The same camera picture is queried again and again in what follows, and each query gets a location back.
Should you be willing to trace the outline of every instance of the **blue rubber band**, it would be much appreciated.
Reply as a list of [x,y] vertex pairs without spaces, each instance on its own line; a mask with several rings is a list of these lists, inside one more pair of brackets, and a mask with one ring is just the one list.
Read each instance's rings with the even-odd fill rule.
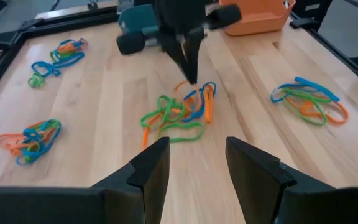
[[61,59],[62,59],[62,57],[60,56],[60,54],[59,54],[59,52],[57,51],[57,49],[55,49],[55,50],[53,51],[53,54],[55,55],[55,58],[57,58],[57,60],[61,60]]
[[[198,91],[199,91],[199,94],[200,94],[200,98],[201,98],[201,107],[198,111],[192,111],[191,112],[191,116],[189,118],[186,118],[186,119],[183,119],[182,122],[184,123],[189,123],[191,121],[193,121],[194,119],[198,119],[200,117],[202,117],[204,115],[204,112],[205,112],[205,99],[204,99],[204,88],[206,88],[208,85],[213,85],[213,96],[215,96],[216,94],[216,83],[215,82],[208,82],[208,83],[205,83],[203,85],[202,88],[200,88]],[[184,97],[183,101],[186,101],[188,98],[192,97],[194,94],[196,94],[196,90],[193,90],[191,91],[186,97]]]
[[73,46],[75,48],[81,47],[82,45],[84,45],[84,42],[81,42],[81,41],[76,41],[73,43]]
[[[50,122],[52,122],[52,120],[44,122],[44,124],[41,126],[40,130],[45,131],[46,127],[48,126],[48,124]],[[22,155],[17,157],[16,163],[19,165],[32,164],[38,158],[40,158],[43,154],[47,153],[52,148],[53,143],[55,142],[56,138],[60,134],[61,128],[62,128],[62,124],[59,122],[59,126],[58,126],[57,130],[55,131],[55,134],[49,141],[48,145],[45,145],[45,143],[42,141],[42,136],[37,131],[34,131],[33,129],[24,130],[23,135],[26,136],[27,139],[25,139],[23,141],[23,143],[30,143],[30,142],[35,141],[35,142],[39,143],[39,150],[37,152],[31,152],[31,151],[28,151],[26,148],[22,148]],[[27,161],[21,162],[22,158],[24,158],[25,156],[29,156],[31,158],[31,160],[29,160],[28,162]]]
[[[35,62],[31,65],[31,68],[33,69],[33,71],[37,74],[39,74],[40,76],[46,78],[49,75],[55,75],[56,77],[61,75],[61,71],[59,69],[61,68],[65,68],[65,67],[69,67],[74,65],[75,63],[79,62],[81,59],[83,59],[85,57],[84,52],[78,52],[73,54],[70,57],[67,58],[58,58],[59,61],[54,62],[54,63],[47,63],[44,61],[38,61]],[[46,73],[41,73],[38,68],[43,68],[45,69],[47,72]]]
[[[273,90],[272,94],[270,94],[270,100],[273,103],[278,103],[278,102],[281,102],[282,100],[284,100],[284,98],[288,96],[288,93],[286,93],[284,95],[284,97],[281,96],[280,98],[275,99],[273,96],[274,96],[276,90],[279,90],[281,88],[301,88],[301,87],[310,87],[310,86],[306,85],[306,84],[301,84],[301,83],[286,83],[286,84],[282,84],[282,85],[280,85],[279,87],[277,87],[276,89]],[[318,90],[304,90],[304,91],[317,92]]]
[[334,93],[332,93],[327,88],[325,88],[317,83],[314,83],[312,81],[309,81],[309,80],[301,78],[301,77],[295,77],[295,81],[298,83],[302,83],[302,84],[311,86],[311,87],[319,90],[321,93],[324,93],[328,98],[332,99],[334,102],[338,102],[340,100]]

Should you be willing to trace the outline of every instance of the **rubber band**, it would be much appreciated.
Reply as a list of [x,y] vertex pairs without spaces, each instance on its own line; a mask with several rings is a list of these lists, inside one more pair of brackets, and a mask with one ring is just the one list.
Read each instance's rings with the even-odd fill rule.
[[169,122],[176,122],[178,121],[179,119],[181,119],[184,115],[185,115],[185,112],[186,110],[184,108],[182,108],[180,105],[177,105],[178,106],[178,109],[181,109],[180,113],[178,114],[178,116],[176,118],[173,118],[173,119],[170,119],[169,118],[169,115],[170,113],[164,113],[162,114],[162,110],[163,108],[161,107],[161,99],[167,101],[167,106],[165,107],[165,111],[172,111],[172,106],[176,106],[176,99],[174,98],[169,98],[167,96],[160,96],[157,100],[157,107],[158,107],[158,112],[160,113],[160,115],[162,116],[162,123],[165,123],[167,121]]
[[180,112],[178,117],[176,117],[175,119],[167,119],[169,117],[169,114],[166,114],[166,118],[165,120],[163,119],[163,122],[166,122],[166,121],[178,121],[179,119],[181,119],[184,115],[185,115],[185,107],[183,104],[178,104],[176,103],[176,100],[175,99],[172,99],[172,101],[170,101],[169,97],[167,96],[160,96],[157,100],[157,106],[158,106],[158,109],[156,111],[153,111],[145,116],[143,116],[141,119],[140,119],[140,125],[143,127],[143,128],[150,128],[149,124],[147,124],[147,120],[154,117],[155,115],[159,114],[161,115],[162,112],[167,109],[167,106],[166,107],[162,107],[161,104],[160,104],[160,100],[161,99],[164,99],[164,100],[167,100],[167,106],[169,106],[170,108],[170,111],[173,111],[174,113],[177,113],[177,112]]
[[[198,119],[198,118],[203,116],[203,114],[205,112],[205,108],[206,108],[206,104],[205,104],[205,100],[204,100],[204,91],[205,91],[205,88],[207,88],[207,87],[208,88],[213,88],[213,96],[215,96],[215,94],[216,94],[216,84],[215,84],[215,82],[205,83],[203,85],[203,87],[199,89],[200,98],[201,98],[201,108],[198,111],[191,111],[191,116],[189,118],[185,118],[185,119],[182,120],[184,123],[191,122],[194,119]],[[197,91],[193,90],[187,96],[185,96],[183,100],[186,101],[188,99],[192,99],[192,96],[194,94],[197,94]],[[210,111],[208,111],[209,115],[206,115],[206,117],[208,116],[209,118],[212,118],[212,107],[211,107],[211,105],[208,105],[208,109],[210,109]]]
[[334,93],[317,83],[314,83],[302,77],[295,77],[295,81],[315,88],[316,90],[320,91],[321,93],[324,93],[324,95],[326,95],[328,98],[332,99],[335,102],[338,102],[340,100]]
[[60,43],[57,51],[60,54],[73,53],[83,50],[88,45],[88,42],[84,38],[80,38],[79,41],[66,40]]
[[147,147],[147,140],[149,138],[149,133],[150,133],[150,126],[156,121],[158,120],[159,118],[161,117],[160,114],[156,114],[154,115],[150,120],[149,122],[147,123],[147,127],[144,129],[144,132],[143,132],[143,140],[142,140],[142,149],[146,149]]
[[50,58],[53,63],[38,61],[31,65],[34,74],[28,80],[30,87],[41,87],[45,83],[45,78],[50,75],[60,76],[62,74],[60,71],[61,68],[72,66],[85,57],[85,53],[82,52],[82,50],[87,45],[88,42],[82,38],[77,42],[70,39],[60,43],[57,49],[50,52]]
[[194,86],[194,88],[195,88],[194,91],[196,92],[197,100],[196,100],[195,103],[194,103],[193,105],[191,105],[191,106],[189,106],[189,105],[185,102],[185,100],[183,100],[182,97],[181,97],[181,96],[179,95],[179,93],[178,93],[179,88],[180,88],[182,85],[186,84],[186,83],[188,83],[187,80],[182,81],[182,82],[180,82],[177,86],[175,86],[174,89],[173,89],[173,94],[174,94],[178,99],[181,100],[181,102],[185,105],[185,108],[186,108],[188,111],[198,111],[198,110],[201,108],[201,97],[200,97],[200,95],[198,94],[199,89],[197,88],[196,85]]
[[[271,101],[278,103],[283,100],[301,119],[315,125],[324,125],[327,121],[332,124],[344,124],[348,120],[349,113],[346,108],[338,102],[339,98],[327,88],[300,77],[296,77],[295,81],[297,83],[283,84],[274,89],[270,95]],[[277,92],[280,92],[280,98],[273,97]],[[304,102],[302,105],[298,105],[289,97],[298,98]],[[335,119],[333,116],[324,113],[320,104],[330,103],[334,103],[341,110],[342,120]]]
[[293,105],[287,97],[284,97],[284,92],[281,92],[282,94],[282,97],[284,99],[284,102],[288,105],[288,107],[290,107],[302,120],[308,122],[308,123],[311,123],[311,124],[315,124],[315,125],[318,125],[318,126],[322,126],[324,124],[327,123],[327,117],[325,116],[324,112],[323,112],[323,109],[321,109],[320,105],[314,100],[314,98],[310,95],[310,98],[309,100],[313,102],[313,104],[315,105],[315,107],[317,107],[317,110],[321,113],[321,116],[322,116],[322,121],[321,122],[318,122],[318,121],[314,121],[312,119],[309,119],[307,116],[304,116],[303,114],[301,114],[299,112],[299,108],[296,106],[296,105]]
[[158,136],[160,136],[162,132],[164,132],[168,129],[171,129],[171,128],[192,129],[194,127],[200,127],[200,131],[198,132],[198,134],[196,136],[190,137],[190,138],[185,138],[185,137],[171,138],[170,142],[175,143],[175,142],[180,142],[180,141],[195,141],[195,140],[199,139],[204,133],[204,126],[198,121],[188,123],[188,124],[172,123],[172,124],[165,125],[162,128],[160,128],[160,130],[158,131]]
[[0,146],[17,156],[17,164],[31,164],[50,150],[61,128],[56,119],[36,123],[22,134],[0,134]]
[[204,101],[205,101],[205,120],[207,123],[212,122],[212,108],[213,108],[213,88],[211,86],[207,86],[209,90],[204,90]]

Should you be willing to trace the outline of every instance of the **wooden tabletop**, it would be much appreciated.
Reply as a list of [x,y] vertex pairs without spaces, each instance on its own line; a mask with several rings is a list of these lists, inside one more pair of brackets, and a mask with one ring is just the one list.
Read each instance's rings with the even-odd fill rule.
[[[173,96],[184,77],[158,48],[122,56],[115,42],[120,33],[117,24],[107,24],[25,43],[0,81],[0,134],[49,118],[59,119],[63,131],[31,166],[16,165],[0,148],[0,185],[89,187],[140,152],[140,118],[156,109],[160,95]],[[86,57],[31,89],[32,63],[50,61],[58,43],[80,37],[89,41]],[[270,92],[295,76],[337,94],[349,121],[317,127],[272,104]],[[208,81],[218,86],[213,122],[200,140],[171,144],[162,223],[244,223],[226,164],[227,136],[335,187],[358,186],[358,77],[305,31],[286,24],[282,32],[245,37],[209,33],[199,58],[199,83]]]

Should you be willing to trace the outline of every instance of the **black metal frame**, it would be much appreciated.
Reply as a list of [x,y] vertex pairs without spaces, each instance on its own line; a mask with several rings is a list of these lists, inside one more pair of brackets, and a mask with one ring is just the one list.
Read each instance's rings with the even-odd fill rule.
[[[118,21],[117,7],[106,7],[93,11],[80,12],[51,19],[34,19],[24,22],[10,42],[6,42],[8,50],[0,54],[0,79],[27,41],[34,37],[57,34],[71,30],[83,29]],[[12,32],[3,34],[6,41]]]

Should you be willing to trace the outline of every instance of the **green rubber band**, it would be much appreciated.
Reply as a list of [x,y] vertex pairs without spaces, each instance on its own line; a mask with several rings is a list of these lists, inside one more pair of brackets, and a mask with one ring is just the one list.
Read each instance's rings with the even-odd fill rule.
[[318,103],[331,103],[333,100],[330,98],[322,98],[322,97],[316,97],[312,96],[308,92],[302,91],[302,90],[294,90],[291,88],[282,88],[282,91],[287,92],[289,95],[309,100],[311,97]]
[[[31,129],[33,129],[34,131],[39,132],[40,129],[41,129],[41,127],[42,127],[43,125],[44,125],[44,124],[39,124],[39,125],[36,125],[36,126],[32,127]],[[50,128],[57,128],[57,127],[59,127],[59,126],[60,126],[60,121],[59,121],[59,120],[51,119],[51,120],[47,123],[47,126],[45,127],[45,130],[50,129]],[[25,150],[27,150],[27,151],[29,151],[29,152],[38,152],[38,151],[40,151],[40,146],[39,146],[39,144],[35,144],[35,145],[33,145],[33,146],[27,147]],[[29,163],[29,162],[32,161],[32,159],[33,159],[31,156],[23,156],[23,158],[24,158],[24,161],[25,161],[26,163]]]
[[45,78],[38,73],[33,73],[27,83],[31,86],[31,88],[38,88],[45,83]]
[[[72,56],[72,55],[75,54],[75,53],[74,53],[74,52],[70,52],[70,53],[58,53],[58,54],[59,54],[59,56],[60,56],[61,59],[64,59],[64,58],[67,58],[67,57]],[[49,53],[49,56],[50,56],[50,58],[52,59],[53,62],[59,61],[58,58],[55,58],[55,54],[54,54],[53,51],[51,51],[51,52]]]
[[[167,101],[167,105],[165,107],[161,106],[161,99]],[[185,109],[185,105],[183,105],[182,103],[177,103],[176,100],[174,98],[169,98],[167,96],[160,96],[157,100],[157,106],[158,109],[156,111],[153,111],[147,115],[145,115],[144,117],[142,117],[140,119],[140,125],[143,128],[151,128],[148,124],[147,121],[150,118],[153,118],[154,116],[160,114],[162,117],[162,124],[164,124],[165,122],[169,121],[169,122],[176,122],[179,121],[180,119],[182,119],[182,117],[184,117],[185,113],[186,113],[186,109]],[[175,109],[179,109],[181,110],[181,113],[176,117],[176,118],[169,118],[170,115],[170,111],[172,108]]]
[[[161,107],[161,99],[165,100],[167,102],[167,106],[165,108]],[[164,124],[165,122],[169,121],[169,122],[176,122],[179,119],[181,119],[185,113],[186,113],[186,109],[185,106],[183,104],[177,104],[176,103],[176,99],[174,98],[169,98],[167,96],[160,96],[157,100],[157,107],[158,107],[158,112],[160,113],[161,117],[162,117],[162,123]],[[172,108],[178,108],[181,109],[181,113],[176,117],[176,118],[172,118],[170,119],[169,116],[171,114],[171,109]]]
[[287,104],[288,107],[290,107],[302,120],[308,122],[308,123],[311,123],[311,124],[314,124],[314,125],[318,125],[318,126],[322,126],[322,125],[325,125],[327,123],[327,117],[326,115],[324,114],[324,111],[323,109],[321,109],[320,105],[318,104],[318,102],[315,100],[315,97],[311,96],[309,93],[305,93],[305,99],[307,100],[310,100],[313,102],[314,106],[317,108],[317,110],[321,113],[322,117],[323,117],[323,121],[321,122],[318,122],[318,121],[314,121],[312,119],[309,119],[308,117],[304,116],[303,114],[301,114],[298,110],[298,108],[294,107],[290,102],[288,102],[287,98],[285,97],[285,94],[284,94],[284,91],[287,91],[287,90],[284,90],[281,91],[281,96],[283,97],[284,99],[284,102]]
[[170,128],[192,129],[194,127],[200,127],[200,131],[196,136],[190,137],[190,138],[185,138],[185,137],[171,138],[170,142],[175,143],[175,142],[180,142],[180,141],[195,141],[195,140],[199,139],[204,133],[204,126],[198,121],[195,121],[192,123],[186,123],[186,124],[181,124],[181,123],[168,124],[168,125],[164,126],[163,128],[161,128],[161,130],[158,132],[158,138],[161,136],[162,132],[164,132]]

